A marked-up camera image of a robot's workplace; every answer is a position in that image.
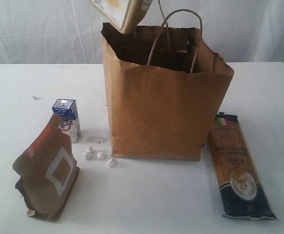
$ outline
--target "white table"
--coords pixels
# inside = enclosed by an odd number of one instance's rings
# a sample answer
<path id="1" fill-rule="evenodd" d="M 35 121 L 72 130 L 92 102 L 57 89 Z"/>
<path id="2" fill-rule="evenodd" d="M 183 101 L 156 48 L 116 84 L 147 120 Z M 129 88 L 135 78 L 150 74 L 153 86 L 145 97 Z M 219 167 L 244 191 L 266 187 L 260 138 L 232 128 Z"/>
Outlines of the white table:
<path id="1" fill-rule="evenodd" d="M 230 65 L 235 76 L 221 110 L 240 116 L 279 221 L 221 217 L 224 210 L 207 147 L 200 162 L 119 158 L 110 169 L 106 162 L 85 161 L 86 138 L 109 138 L 102 65 L 0 65 L 0 233 L 284 233 L 284 64 Z M 82 137 L 73 144 L 80 175 L 54 224 L 26 216 L 25 203 L 14 189 L 19 176 L 12 163 L 43 129 L 57 98 L 76 99 Z M 93 147 L 110 152 L 110 141 Z"/>

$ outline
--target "white backdrop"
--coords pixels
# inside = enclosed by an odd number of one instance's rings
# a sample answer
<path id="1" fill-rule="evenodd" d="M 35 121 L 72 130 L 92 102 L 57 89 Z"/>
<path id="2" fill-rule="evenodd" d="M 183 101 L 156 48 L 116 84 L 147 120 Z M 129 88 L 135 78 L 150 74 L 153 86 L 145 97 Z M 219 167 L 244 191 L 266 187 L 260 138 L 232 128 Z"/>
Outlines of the white backdrop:
<path id="1" fill-rule="evenodd" d="M 225 61 L 284 62 L 284 0 L 161 0 L 199 13 L 204 40 Z M 102 22 L 88 0 L 0 0 L 0 63 L 101 63 Z M 160 25 L 153 0 L 143 25 Z M 172 27 L 198 27 L 189 13 Z"/>

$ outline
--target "italian flag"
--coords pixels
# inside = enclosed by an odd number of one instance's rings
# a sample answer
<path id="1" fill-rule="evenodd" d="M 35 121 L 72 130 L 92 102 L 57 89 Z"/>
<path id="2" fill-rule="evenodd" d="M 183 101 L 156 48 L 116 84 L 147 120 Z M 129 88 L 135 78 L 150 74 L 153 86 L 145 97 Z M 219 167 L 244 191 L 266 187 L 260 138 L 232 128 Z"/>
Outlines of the italian flag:
<path id="1" fill-rule="evenodd" d="M 226 125 L 226 126 L 230 126 L 229 120 L 227 118 L 216 118 L 216 121 L 218 122 L 218 124 L 220 126 Z"/>

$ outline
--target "white pebble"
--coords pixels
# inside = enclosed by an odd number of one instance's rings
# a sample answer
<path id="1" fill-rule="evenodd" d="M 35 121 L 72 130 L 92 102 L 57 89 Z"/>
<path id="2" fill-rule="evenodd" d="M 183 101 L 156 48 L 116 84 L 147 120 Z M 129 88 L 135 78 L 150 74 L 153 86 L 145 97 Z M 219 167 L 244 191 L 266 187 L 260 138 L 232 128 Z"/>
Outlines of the white pebble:
<path id="1" fill-rule="evenodd" d="M 104 152 L 99 151 L 99 152 L 97 152 L 96 157 L 99 160 L 104 160 L 105 159 L 105 154 L 104 154 Z"/>
<path id="2" fill-rule="evenodd" d="M 113 167 L 117 166 L 118 162 L 114 159 L 109 159 L 107 164 L 110 168 L 113 168 Z"/>
<path id="3" fill-rule="evenodd" d="M 83 156 L 85 157 L 86 160 L 90 160 L 92 158 L 93 154 L 85 152 L 85 153 L 83 153 Z"/>
<path id="4" fill-rule="evenodd" d="M 93 147 L 92 146 L 89 146 L 86 148 L 85 150 L 86 153 L 90 153 L 90 154 L 94 154 L 94 150 L 93 150 Z"/>

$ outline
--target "small milk carton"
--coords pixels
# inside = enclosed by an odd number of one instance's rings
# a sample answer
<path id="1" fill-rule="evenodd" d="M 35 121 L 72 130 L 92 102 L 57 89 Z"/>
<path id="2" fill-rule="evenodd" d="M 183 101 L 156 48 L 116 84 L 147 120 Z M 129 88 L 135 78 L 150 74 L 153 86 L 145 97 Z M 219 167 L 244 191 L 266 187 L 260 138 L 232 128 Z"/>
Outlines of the small milk carton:
<path id="1" fill-rule="evenodd" d="M 59 114 L 63 133 L 70 136 L 72 142 L 77 142 L 80 135 L 80 123 L 76 100 L 57 99 L 52 107 L 54 114 Z"/>

